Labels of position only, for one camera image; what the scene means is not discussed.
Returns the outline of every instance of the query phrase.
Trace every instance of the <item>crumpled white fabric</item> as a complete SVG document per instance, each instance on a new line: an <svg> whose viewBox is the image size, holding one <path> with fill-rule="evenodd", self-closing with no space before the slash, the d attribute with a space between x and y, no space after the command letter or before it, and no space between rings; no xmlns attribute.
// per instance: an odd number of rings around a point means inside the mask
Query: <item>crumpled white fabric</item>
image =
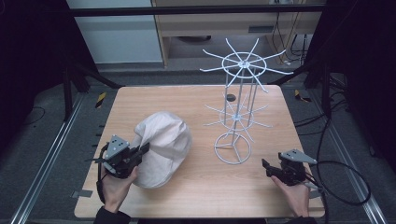
<svg viewBox="0 0 396 224"><path fill-rule="evenodd" d="M163 186L190 151L189 127L175 114L161 111L141 121L134 132L131 147L149 142L149 151L143 155L134 184L145 189Z"/></svg>

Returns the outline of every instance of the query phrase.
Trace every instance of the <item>white wire rack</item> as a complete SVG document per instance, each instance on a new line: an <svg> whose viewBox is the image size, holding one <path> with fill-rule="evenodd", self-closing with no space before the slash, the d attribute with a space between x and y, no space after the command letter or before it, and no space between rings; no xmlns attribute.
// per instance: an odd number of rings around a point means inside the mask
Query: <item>white wire rack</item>
<svg viewBox="0 0 396 224"><path fill-rule="evenodd" d="M268 90L266 90L261 84L259 77L266 71L276 72L282 75L291 75L292 72L285 73L268 68L265 61L283 54L286 50L283 50L278 54L262 58L253 53L259 43L259 39L257 39L250 52L236 52L227 38L226 42L233 52L225 57L209 53L204 50L204 53L207 55L222 59L221 67L200 70L202 72L223 70L226 73L225 92L223 94L224 107L222 109L216 109L209 105L206 106L209 109L219 112L219 121L208 123L206 125L221 123L227 129L227 132L222 134L215 142L216 155L226 163L240 164L246 161L251 154L251 145L246 137L240 134L240 132L246 133L250 141L254 142L253 138L248 133L248 129L253 124L258 124L267 128L272 127L271 125L259 123L254 120L254 113L264 110L268 106L264 105L260 108L254 108L254 99L256 97L258 86L260 86L264 92L268 93ZM240 83L238 96L236 97L232 94L228 94L228 89L233 85L237 78L240 79ZM242 96L242 89L246 85L250 87L250 90L245 96ZM230 148L233 149L236 157L226 157L224 156L225 154L220 152L221 149Z"/></svg>

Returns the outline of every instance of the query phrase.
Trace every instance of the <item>table top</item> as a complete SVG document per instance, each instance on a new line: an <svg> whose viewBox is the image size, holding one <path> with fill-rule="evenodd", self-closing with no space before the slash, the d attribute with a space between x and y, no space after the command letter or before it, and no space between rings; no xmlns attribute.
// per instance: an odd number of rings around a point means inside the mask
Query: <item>table top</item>
<svg viewBox="0 0 396 224"><path fill-rule="evenodd" d="M132 141L134 127L146 117L169 111L189 126L192 145L189 154L164 186L142 189L132 185L120 210L131 217L292 217L280 189L265 174L262 159L279 167L278 152L302 149L283 93L278 86L259 87L254 101L254 123L239 132L251 145L250 157L241 164L221 161L214 150L218 137L227 129L217 122L219 112L207 106L224 108L224 86L151 86L124 87L115 98L95 158L112 134ZM242 98L250 91L242 89ZM238 96L239 86L227 93ZM103 205L96 191L97 164L87 174L83 189L93 191L90 198L80 197L77 217L95 217ZM324 214L320 198L310 200L312 217Z"/></svg>

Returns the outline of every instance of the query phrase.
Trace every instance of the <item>human hand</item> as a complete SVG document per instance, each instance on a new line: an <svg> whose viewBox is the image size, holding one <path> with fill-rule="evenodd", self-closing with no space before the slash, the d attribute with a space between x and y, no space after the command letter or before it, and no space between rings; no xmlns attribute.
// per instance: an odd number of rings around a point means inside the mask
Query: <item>human hand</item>
<svg viewBox="0 0 396 224"><path fill-rule="evenodd" d="M129 187L131 187L132 182L137 178L137 166L125 179L107 175L106 172L102 172L101 175L103 194L105 196L105 209L109 212L117 213L128 195Z"/></svg>
<svg viewBox="0 0 396 224"><path fill-rule="evenodd" d="M304 184L287 186L276 176L272 175L271 179L282 190L286 196L289 207L296 217L309 217L309 188Z"/></svg>

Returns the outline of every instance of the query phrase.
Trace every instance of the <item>sleeve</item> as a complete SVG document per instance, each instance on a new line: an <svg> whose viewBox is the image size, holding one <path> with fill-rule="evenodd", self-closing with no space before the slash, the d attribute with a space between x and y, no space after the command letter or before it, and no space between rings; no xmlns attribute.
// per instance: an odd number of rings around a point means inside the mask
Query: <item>sleeve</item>
<svg viewBox="0 0 396 224"><path fill-rule="evenodd" d="M317 222L312 217L297 217L285 224L317 224Z"/></svg>
<svg viewBox="0 0 396 224"><path fill-rule="evenodd" d="M96 214L96 219L93 224L128 224L131 218L125 213L118 212L117 214L107 211L104 207L101 207Z"/></svg>

